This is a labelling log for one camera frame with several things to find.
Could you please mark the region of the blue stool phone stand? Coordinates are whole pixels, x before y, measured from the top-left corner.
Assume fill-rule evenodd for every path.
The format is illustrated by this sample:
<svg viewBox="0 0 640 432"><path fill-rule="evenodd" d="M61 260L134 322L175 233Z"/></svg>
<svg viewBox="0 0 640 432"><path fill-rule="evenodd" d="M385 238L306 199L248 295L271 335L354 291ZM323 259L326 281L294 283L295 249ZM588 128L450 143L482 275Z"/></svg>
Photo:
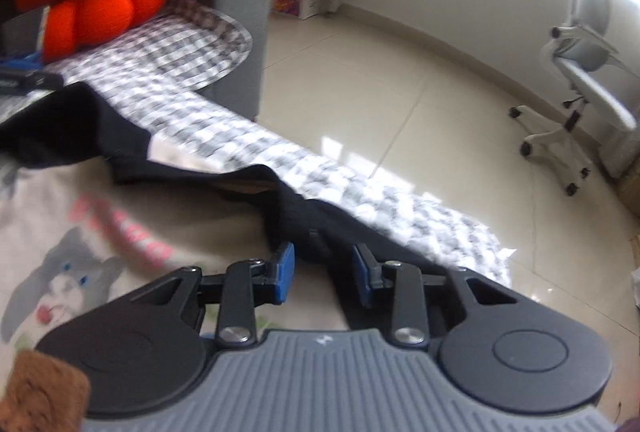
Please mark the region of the blue stool phone stand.
<svg viewBox="0 0 640 432"><path fill-rule="evenodd" d="M2 68L22 72L40 71L43 69L42 54L39 51L31 54L4 54L0 58Z"/></svg>

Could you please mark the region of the cream black raglan sweatshirt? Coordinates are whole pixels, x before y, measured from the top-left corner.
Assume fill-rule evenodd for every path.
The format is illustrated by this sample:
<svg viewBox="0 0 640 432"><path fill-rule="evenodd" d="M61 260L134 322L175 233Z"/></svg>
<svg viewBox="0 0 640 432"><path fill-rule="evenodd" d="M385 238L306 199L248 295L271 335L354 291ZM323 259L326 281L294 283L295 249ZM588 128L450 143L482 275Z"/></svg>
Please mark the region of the cream black raglan sweatshirt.
<svg viewBox="0 0 640 432"><path fill-rule="evenodd" d="M352 248L440 267L263 165L213 173L75 84L1 126L1 351L189 265L218 273L291 242L355 302Z"/></svg>

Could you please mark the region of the white grey office chair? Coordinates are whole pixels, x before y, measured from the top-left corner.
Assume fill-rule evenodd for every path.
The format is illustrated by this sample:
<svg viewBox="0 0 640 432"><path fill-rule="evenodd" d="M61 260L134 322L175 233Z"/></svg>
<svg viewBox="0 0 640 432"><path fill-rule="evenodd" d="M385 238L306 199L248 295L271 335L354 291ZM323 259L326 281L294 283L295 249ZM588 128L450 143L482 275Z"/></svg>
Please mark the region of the white grey office chair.
<svg viewBox="0 0 640 432"><path fill-rule="evenodd" d="M570 180L563 186L569 197L575 196L591 172L590 158L573 135L585 107L592 106L604 121L623 133L631 133L638 126L634 114L593 77L604 66L631 71L605 37L611 16L610 0L570 0L567 19L550 30L550 40L542 48L541 57L548 68L566 80L575 94L563 102L563 108L570 111L565 121L555 122L525 104L508 111L509 117L522 125L533 123L540 128L523 139L520 155L527 159L538 149L554 155L570 173Z"/></svg>

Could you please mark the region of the brown furry patch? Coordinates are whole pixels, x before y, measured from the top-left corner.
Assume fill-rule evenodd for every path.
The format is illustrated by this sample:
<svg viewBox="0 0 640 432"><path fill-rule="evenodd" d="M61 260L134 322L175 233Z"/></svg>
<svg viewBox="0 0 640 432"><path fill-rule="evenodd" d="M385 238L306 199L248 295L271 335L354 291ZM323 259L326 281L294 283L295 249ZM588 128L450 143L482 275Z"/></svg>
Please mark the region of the brown furry patch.
<svg viewBox="0 0 640 432"><path fill-rule="evenodd" d="M79 431L90 393L81 370L38 351L21 351L1 400L1 430Z"/></svg>

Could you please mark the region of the grey checked quilted bedcover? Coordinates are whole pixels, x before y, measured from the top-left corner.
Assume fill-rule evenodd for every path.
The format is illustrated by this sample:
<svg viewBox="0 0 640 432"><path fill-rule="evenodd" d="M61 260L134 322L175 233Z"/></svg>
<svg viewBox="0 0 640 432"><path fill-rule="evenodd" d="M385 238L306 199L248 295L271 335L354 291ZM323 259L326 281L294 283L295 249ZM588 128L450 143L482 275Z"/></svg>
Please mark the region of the grey checked quilted bedcover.
<svg viewBox="0 0 640 432"><path fill-rule="evenodd" d="M465 267L510 285L506 250L485 225L441 203L364 178L201 96L233 72L250 33L195 0L51 64L58 92L1 99L1 149L32 166L95 155L127 170L163 136L233 184L257 188L268 235L319 263L363 243L381 261Z"/></svg>

